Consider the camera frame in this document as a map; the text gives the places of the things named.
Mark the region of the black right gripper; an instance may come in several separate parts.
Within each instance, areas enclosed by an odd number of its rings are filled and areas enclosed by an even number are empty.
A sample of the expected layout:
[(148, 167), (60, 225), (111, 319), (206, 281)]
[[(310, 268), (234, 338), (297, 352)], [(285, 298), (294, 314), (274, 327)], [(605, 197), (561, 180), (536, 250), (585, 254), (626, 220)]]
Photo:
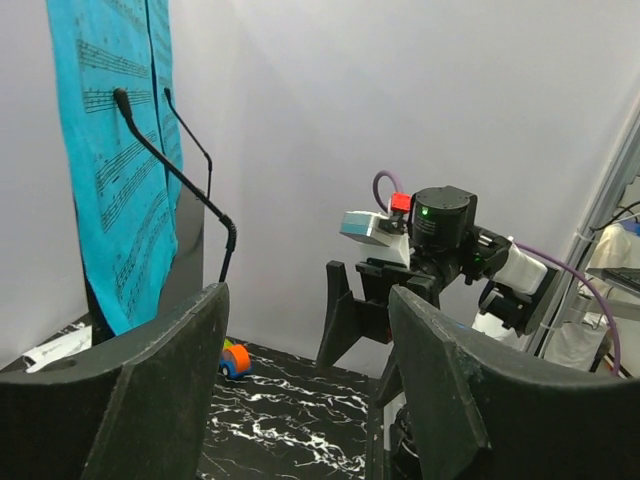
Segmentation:
[[(392, 332), (388, 301), (394, 285), (406, 287), (436, 308), (441, 292), (450, 284), (450, 267), (442, 260), (413, 257), (405, 268), (382, 260), (369, 259), (356, 264), (364, 299), (355, 300), (342, 262), (329, 261), (327, 274), (327, 307), (323, 336), (316, 357), (316, 367), (327, 369), (362, 337), (389, 343)], [(393, 346), (383, 369), (375, 405), (384, 408), (403, 392), (402, 378)]]

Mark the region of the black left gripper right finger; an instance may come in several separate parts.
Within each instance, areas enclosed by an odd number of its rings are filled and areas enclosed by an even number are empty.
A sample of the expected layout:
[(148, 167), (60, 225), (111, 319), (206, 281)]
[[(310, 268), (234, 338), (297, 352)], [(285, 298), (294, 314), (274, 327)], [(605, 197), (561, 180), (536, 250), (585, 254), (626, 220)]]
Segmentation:
[(527, 355), (403, 287), (388, 308), (424, 478), (638, 477), (637, 380)]

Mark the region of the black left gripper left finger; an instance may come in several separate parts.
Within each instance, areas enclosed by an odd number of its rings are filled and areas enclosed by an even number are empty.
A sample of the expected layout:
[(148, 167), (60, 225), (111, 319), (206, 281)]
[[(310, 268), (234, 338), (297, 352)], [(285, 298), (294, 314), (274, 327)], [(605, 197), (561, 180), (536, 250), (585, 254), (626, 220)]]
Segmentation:
[(194, 479), (226, 284), (40, 371), (1, 375), (4, 479)]

